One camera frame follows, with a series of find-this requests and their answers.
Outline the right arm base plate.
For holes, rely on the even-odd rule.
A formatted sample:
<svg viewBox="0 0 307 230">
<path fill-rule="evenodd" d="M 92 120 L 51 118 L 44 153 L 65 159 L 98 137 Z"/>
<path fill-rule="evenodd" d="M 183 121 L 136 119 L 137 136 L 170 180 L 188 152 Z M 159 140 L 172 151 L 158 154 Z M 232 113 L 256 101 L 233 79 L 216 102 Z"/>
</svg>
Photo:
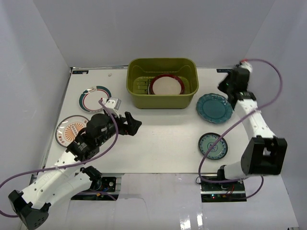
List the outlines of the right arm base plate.
<svg viewBox="0 0 307 230">
<path fill-rule="evenodd" d="M 243 182 L 215 184 L 204 182 L 198 176 L 195 180 L 200 186 L 202 203 L 246 202 L 247 196 Z"/>
</svg>

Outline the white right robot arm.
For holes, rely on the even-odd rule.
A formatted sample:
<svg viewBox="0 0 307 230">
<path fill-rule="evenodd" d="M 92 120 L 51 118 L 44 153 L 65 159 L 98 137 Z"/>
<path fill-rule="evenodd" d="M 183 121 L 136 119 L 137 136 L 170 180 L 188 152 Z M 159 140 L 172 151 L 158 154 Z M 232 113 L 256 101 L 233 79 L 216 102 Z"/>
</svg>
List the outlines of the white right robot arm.
<svg viewBox="0 0 307 230">
<path fill-rule="evenodd" d="M 250 73 L 250 67 L 235 67 L 218 85 L 242 120 L 249 139 L 239 161 L 223 165 L 218 170 L 216 184 L 222 191 L 233 187 L 234 180 L 257 175 L 279 175 L 283 167 L 287 142 L 270 130 L 255 95 L 247 90 Z"/>
</svg>

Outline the dark red rimmed plate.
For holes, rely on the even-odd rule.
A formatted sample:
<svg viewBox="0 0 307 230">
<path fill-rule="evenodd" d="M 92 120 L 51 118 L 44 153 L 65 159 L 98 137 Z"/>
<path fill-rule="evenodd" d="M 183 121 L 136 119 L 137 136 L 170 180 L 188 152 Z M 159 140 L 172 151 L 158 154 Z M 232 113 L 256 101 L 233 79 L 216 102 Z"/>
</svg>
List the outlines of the dark red rimmed plate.
<svg viewBox="0 0 307 230">
<path fill-rule="evenodd" d="M 183 80 L 173 74 L 161 74 L 150 82 L 151 95 L 181 95 L 185 91 Z"/>
</svg>

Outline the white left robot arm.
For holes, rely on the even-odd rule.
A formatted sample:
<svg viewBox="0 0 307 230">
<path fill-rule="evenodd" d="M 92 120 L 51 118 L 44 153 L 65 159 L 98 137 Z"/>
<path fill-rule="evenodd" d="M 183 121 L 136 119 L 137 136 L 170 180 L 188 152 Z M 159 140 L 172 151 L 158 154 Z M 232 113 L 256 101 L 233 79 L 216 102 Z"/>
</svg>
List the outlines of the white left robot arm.
<svg viewBox="0 0 307 230">
<path fill-rule="evenodd" d="M 13 190 L 8 199 L 17 217 L 29 230 L 39 228 L 56 203 L 85 190 L 101 187 L 101 173 L 93 166 L 84 167 L 100 147 L 113 136 L 134 136 L 141 121 L 129 112 L 124 116 L 95 114 L 81 129 L 57 160 L 53 170 L 43 173 L 21 191 Z"/>
</svg>

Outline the teal scalloped plate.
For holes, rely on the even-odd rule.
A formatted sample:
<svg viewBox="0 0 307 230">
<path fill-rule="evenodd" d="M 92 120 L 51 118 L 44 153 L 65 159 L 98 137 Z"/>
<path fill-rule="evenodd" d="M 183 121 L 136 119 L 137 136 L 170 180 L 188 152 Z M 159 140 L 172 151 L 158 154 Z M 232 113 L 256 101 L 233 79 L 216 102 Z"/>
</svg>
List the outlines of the teal scalloped plate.
<svg viewBox="0 0 307 230">
<path fill-rule="evenodd" d="M 213 124 L 223 124 L 233 114 L 233 108 L 227 99 L 216 93 L 201 96 L 197 101 L 196 111 L 204 120 Z"/>
</svg>

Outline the white plate teal rim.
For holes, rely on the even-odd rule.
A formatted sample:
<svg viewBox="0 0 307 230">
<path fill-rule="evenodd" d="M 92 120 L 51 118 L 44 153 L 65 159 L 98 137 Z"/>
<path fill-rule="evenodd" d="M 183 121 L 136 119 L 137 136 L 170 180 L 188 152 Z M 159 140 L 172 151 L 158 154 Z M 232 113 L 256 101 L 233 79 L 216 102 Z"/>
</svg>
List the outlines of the white plate teal rim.
<svg viewBox="0 0 307 230">
<path fill-rule="evenodd" d="M 104 86 L 93 86 L 84 90 L 78 100 L 79 107 L 86 113 L 98 113 L 103 110 L 99 101 L 106 102 L 112 96 L 111 91 Z"/>
</svg>

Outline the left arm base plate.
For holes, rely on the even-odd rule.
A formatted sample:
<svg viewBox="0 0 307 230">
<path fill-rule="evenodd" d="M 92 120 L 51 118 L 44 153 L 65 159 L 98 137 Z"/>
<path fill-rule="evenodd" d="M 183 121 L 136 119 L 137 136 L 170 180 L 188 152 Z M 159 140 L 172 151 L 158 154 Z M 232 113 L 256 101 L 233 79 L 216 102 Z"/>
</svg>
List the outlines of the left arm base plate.
<svg viewBox="0 0 307 230">
<path fill-rule="evenodd" d="M 102 177 L 98 182 L 93 183 L 88 190 L 78 193 L 71 200 L 116 201 L 119 194 L 116 186 L 116 177 Z"/>
</svg>

